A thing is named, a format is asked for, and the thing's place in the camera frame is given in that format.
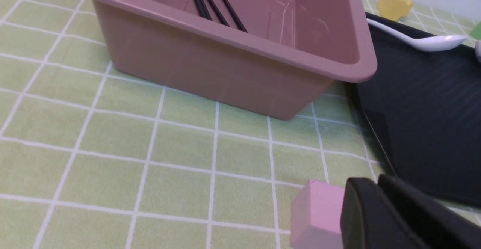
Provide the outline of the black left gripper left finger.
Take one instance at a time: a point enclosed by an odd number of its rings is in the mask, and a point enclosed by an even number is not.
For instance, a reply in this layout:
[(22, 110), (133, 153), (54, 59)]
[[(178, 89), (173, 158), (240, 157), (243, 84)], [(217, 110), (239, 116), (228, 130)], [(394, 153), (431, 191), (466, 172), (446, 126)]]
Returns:
[(346, 181), (340, 218), (344, 249), (427, 249), (372, 180)]

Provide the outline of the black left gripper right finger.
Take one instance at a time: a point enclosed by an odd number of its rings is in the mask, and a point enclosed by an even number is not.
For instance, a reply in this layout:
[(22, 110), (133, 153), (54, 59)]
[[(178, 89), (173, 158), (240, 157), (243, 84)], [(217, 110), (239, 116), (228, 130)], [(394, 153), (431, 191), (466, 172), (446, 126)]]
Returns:
[(431, 249), (479, 249), (480, 227), (403, 180), (380, 174), (378, 186), (407, 226)]

